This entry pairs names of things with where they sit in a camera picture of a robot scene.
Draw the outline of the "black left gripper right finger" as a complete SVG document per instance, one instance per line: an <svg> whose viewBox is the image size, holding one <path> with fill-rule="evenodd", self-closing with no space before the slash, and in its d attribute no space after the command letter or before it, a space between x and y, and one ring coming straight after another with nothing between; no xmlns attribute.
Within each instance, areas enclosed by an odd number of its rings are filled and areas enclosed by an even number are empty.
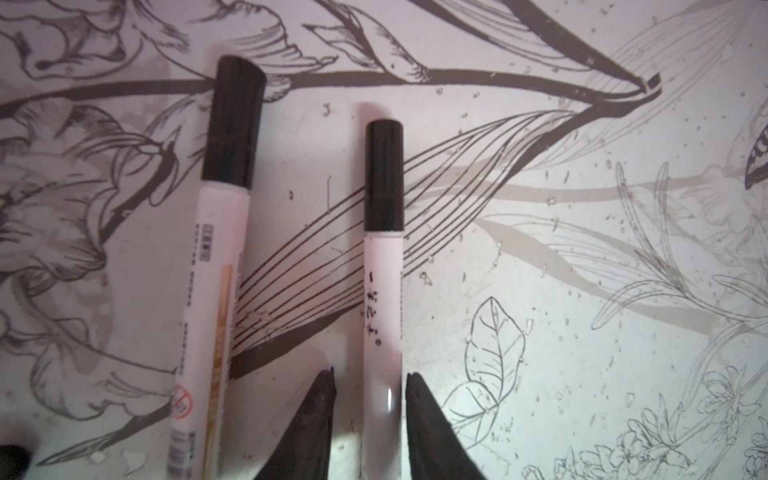
<svg viewBox="0 0 768 480"><path fill-rule="evenodd" d="M406 377L405 406L412 479L485 479L419 373Z"/></svg>

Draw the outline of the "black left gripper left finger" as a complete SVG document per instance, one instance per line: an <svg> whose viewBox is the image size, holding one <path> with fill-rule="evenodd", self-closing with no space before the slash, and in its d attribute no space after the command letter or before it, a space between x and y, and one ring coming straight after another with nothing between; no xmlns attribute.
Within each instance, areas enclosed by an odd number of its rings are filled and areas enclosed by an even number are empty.
<svg viewBox="0 0 768 480"><path fill-rule="evenodd" d="M329 478L336 396L334 370L320 371L256 480Z"/></svg>

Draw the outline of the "white marker pen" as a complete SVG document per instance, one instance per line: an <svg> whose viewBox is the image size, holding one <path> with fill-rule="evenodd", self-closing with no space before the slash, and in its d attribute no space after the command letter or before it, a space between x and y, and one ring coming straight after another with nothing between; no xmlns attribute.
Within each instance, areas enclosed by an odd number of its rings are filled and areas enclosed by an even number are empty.
<svg viewBox="0 0 768 480"><path fill-rule="evenodd" d="M249 206L250 195L243 187L205 181L199 190L181 355L170 401L167 479L218 477Z"/></svg>
<svg viewBox="0 0 768 480"><path fill-rule="evenodd" d="M365 234L361 450L364 479L401 477L403 253L402 233Z"/></svg>

